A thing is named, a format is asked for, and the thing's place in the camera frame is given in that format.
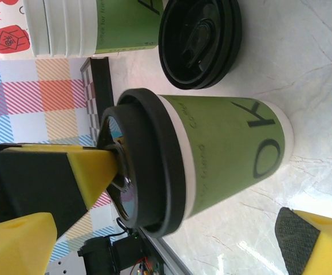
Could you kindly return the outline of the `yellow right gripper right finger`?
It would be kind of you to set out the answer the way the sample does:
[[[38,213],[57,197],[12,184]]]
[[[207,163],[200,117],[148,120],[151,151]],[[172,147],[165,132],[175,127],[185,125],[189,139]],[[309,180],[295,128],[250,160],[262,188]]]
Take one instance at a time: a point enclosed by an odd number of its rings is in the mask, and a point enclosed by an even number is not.
[[[276,239],[288,275],[332,275],[332,218],[283,207]]]

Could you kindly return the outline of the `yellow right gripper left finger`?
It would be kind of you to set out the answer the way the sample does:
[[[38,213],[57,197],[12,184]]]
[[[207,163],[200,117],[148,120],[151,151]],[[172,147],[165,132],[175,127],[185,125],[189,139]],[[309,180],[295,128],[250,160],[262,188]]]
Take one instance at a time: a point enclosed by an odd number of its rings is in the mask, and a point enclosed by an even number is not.
[[[50,213],[0,223],[0,275],[44,275],[57,241]]]

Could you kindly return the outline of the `black and grey chessboard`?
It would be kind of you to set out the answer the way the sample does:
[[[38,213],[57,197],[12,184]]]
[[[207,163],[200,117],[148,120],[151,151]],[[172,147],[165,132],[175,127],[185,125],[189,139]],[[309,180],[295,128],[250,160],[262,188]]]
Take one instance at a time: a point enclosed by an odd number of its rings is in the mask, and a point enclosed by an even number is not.
[[[87,58],[81,69],[90,137],[94,144],[100,132],[105,109],[114,106],[109,58]]]

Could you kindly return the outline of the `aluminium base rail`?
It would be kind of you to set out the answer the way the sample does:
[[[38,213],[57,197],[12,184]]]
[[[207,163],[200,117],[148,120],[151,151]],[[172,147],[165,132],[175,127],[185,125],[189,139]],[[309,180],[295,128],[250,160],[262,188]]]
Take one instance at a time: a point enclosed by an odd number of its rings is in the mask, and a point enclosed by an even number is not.
[[[177,256],[177,254],[169,247],[162,238],[152,238],[139,229],[139,233],[147,239],[151,246],[157,251],[162,258],[160,274],[162,275],[192,275],[185,263]]]

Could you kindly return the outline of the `white paper bag red print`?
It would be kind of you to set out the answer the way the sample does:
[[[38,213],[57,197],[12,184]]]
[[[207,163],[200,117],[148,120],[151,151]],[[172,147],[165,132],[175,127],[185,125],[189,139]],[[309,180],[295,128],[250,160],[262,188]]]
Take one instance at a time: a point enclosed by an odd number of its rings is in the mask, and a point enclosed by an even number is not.
[[[0,60],[33,57],[23,0],[0,0]]]

